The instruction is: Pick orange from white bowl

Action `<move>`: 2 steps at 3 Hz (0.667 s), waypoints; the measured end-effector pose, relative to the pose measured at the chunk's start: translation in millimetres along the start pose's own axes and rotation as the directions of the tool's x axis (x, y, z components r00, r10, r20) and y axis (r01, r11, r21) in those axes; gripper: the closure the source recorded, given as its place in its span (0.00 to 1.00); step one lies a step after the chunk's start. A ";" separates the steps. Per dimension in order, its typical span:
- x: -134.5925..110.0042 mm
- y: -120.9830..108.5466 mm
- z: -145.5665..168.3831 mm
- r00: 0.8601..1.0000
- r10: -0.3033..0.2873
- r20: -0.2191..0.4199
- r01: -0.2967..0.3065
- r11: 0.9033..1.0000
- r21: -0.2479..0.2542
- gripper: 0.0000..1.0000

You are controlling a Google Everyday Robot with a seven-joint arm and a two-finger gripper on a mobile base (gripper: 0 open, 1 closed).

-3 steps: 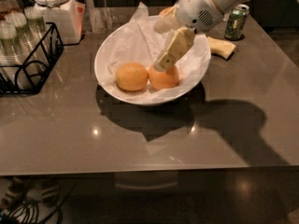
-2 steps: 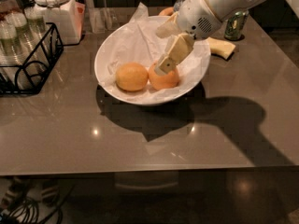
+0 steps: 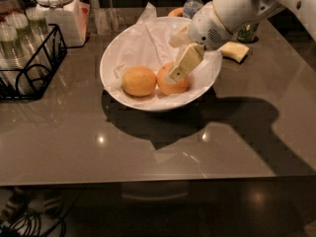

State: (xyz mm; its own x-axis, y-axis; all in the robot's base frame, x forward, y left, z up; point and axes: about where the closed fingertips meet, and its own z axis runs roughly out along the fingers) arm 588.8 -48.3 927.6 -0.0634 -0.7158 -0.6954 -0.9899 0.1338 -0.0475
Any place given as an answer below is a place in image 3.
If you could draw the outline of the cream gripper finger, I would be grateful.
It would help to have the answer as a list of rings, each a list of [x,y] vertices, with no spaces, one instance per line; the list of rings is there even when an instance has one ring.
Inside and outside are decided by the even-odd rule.
[[[183,27],[179,32],[172,35],[169,39],[169,45],[171,47],[180,47],[182,45],[187,45],[192,42],[188,34],[188,26]]]
[[[197,43],[182,44],[177,47],[177,55],[167,68],[165,81],[168,84],[180,83],[203,61],[205,50]]]

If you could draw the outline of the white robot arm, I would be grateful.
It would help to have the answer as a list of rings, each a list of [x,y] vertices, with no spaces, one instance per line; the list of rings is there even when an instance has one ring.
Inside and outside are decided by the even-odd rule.
[[[188,25],[171,36],[180,51],[165,80],[180,82],[199,66],[203,55],[217,50],[243,27],[287,9],[316,40],[316,0],[212,0],[199,9]]]

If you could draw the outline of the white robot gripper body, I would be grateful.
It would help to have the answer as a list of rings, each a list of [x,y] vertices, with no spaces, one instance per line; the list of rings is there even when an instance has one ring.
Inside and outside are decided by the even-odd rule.
[[[232,38],[211,2],[195,13],[188,27],[188,35],[192,42],[198,43],[206,50],[219,49]]]

